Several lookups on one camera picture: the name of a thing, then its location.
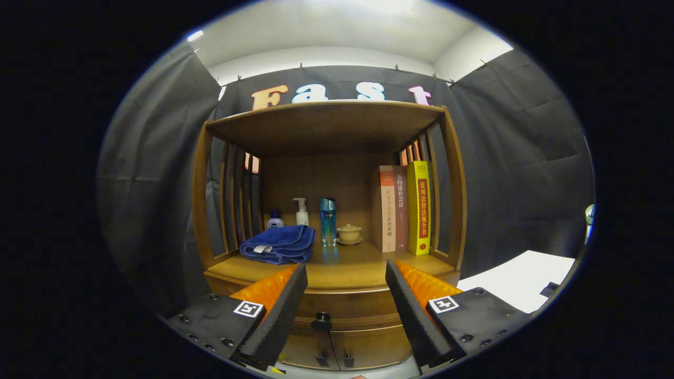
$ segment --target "book spine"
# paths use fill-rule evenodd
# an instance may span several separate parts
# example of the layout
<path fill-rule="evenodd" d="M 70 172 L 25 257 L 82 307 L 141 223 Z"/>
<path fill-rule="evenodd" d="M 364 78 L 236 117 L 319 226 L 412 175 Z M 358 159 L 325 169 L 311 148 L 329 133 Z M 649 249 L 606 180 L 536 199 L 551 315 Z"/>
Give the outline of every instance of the book spine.
<path fill-rule="evenodd" d="M 408 250 L 416 255 L 428 254 L 431 242 L 428 162 L 414 161 L 407 165 L 407 190 L 410 199 Z"/>
<path fill-rule="evenodd" d="M 393 166 L 379 166 L 381 186 L 382 252 L 396 251 L 396 216 Z"/>
<path fill-rule="evenodd" d="M 403 166 L 394 166 L 393 173 L 396 180 L 396 251 L 405 251 L 409 238 L 407 174 Z"/>

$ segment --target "folded towel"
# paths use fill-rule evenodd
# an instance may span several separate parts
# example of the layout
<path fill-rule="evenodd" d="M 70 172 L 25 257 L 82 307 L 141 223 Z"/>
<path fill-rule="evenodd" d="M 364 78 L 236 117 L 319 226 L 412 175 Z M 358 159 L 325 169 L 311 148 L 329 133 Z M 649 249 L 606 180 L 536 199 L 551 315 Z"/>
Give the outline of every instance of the folded towel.
<path fill-rule="evenodd" d="M 246 258 L 273 264 L 303 263 L 311 257 L 316 230 L 306 225 L 269 228 L 241 244 Z"/>

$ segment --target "small blue bottle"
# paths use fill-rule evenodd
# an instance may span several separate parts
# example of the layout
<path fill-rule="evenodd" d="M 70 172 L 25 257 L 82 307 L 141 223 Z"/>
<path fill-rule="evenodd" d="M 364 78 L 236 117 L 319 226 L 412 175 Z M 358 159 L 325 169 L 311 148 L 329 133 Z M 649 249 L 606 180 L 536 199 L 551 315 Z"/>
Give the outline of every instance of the small blue bottle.
<path fill-rule="evenodd" d="M 337 222 L 335 218 L 335 200 L 322 198 L 321 232 L 323 234 L 323 246 L 335 246 L 337 243 Z"/>

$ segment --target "yellow book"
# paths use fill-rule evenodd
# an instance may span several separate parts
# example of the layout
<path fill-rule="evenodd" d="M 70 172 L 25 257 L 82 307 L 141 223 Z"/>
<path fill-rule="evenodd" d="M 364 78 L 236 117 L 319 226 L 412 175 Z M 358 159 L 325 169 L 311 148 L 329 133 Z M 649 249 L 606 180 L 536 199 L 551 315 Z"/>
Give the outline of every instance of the yellow book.
<path fill-rule="evenodd" d="M 407 165 L 409 205 L 408 250 L 415 255 L 428 254 L 431 245 L 431 207 L 429 206 L 428 162 L 414 161 Z"/>

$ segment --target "pump bottle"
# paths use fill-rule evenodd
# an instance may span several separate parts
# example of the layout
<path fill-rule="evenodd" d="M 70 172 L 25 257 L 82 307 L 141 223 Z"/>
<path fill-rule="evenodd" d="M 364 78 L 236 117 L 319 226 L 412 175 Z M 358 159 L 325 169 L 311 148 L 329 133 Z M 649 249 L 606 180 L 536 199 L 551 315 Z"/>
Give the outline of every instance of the pump bottle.
<path fill-rule="evenodd" d="M 306 198 L 294 198 L 299 205 L 299 210 L 296 213 L 297 224 L 298 225 L 307 225 L 309 226 L 309 213 L 307 212 Z"/>

